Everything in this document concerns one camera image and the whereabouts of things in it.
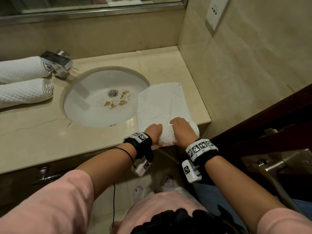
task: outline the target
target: faucet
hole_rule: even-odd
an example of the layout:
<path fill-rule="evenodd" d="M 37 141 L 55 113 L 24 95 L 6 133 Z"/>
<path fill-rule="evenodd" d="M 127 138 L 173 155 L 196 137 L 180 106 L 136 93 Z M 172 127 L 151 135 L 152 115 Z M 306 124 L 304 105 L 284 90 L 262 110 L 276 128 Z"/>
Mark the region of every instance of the faucet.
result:
<path fill-rule="evenodd" d="M 41 61 L 53 72 L 56 78 L 65 80 L 70 74 L 69 68 L 73 65 L 73 60 L 67 58 L 68 52 L 58 50 L 57 53 L 45 51 L 39 57 Z"/>

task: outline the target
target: t-shirt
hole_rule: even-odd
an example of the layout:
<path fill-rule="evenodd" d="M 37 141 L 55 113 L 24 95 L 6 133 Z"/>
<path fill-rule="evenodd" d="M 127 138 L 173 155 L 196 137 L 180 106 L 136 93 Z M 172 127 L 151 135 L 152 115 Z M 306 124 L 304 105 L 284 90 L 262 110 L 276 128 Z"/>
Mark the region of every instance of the t-shirt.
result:
<path fill-rule="evenodd" d="M 0 218 L 0 233 L 86 233 L 93 202 L 91 178 L 81 170 L 73 170 Z M 189 215 L 195 209 L 205 210 L 177 192 L 158 193 L 135 204 L 117 233 L 130 233 L 155 214 L 179 208 L 186 209 Z M 257 233 L 312 233 L 312 222 L 293 210 L 277 208 L 262 217 Z"/>

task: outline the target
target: person's right hand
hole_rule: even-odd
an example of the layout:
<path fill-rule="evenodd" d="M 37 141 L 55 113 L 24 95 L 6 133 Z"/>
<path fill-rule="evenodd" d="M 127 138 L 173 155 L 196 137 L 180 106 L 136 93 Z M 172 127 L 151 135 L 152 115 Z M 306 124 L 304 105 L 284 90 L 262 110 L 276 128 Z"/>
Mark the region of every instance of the person's right hand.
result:
<path fill-rule="evenodd" d="M 190 144 L 198 139 L 194 130 L 184 118 L 176 117 L 170 121 L 170 124 L 172 124 L 174 129 L 174 135 L 176 137 L 174 144 L 177 146 L 187 149 Z"/>

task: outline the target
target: sink drain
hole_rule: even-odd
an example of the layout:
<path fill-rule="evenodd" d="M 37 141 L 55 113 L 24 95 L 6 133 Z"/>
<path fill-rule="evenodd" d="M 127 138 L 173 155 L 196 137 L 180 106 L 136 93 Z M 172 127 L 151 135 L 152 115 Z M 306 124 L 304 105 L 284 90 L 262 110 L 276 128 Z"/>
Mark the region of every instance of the sink drain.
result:
<path fill-rule="evenodd" d="M 116 97 L 118 95 L 118 90 L 110 90 L 109 92 L 108 92 L 108 96 L 110 97 L 110 98 L 114 98 L 114 97 Z"/>

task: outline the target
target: person's left hand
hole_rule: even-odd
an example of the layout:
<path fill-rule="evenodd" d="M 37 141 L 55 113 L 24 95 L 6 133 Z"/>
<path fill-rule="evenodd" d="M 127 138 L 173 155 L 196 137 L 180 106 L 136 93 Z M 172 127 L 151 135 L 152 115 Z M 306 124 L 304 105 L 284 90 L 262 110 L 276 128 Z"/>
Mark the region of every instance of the person's left hand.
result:
<path fill-rule="evenodd" d="M 162 124 L 152 124 L 146 128 L 144 133 L 147 133 L 152 138 L 153 145 L 163 146 L 163 143 L 158 140 L 162 133 Z"/>

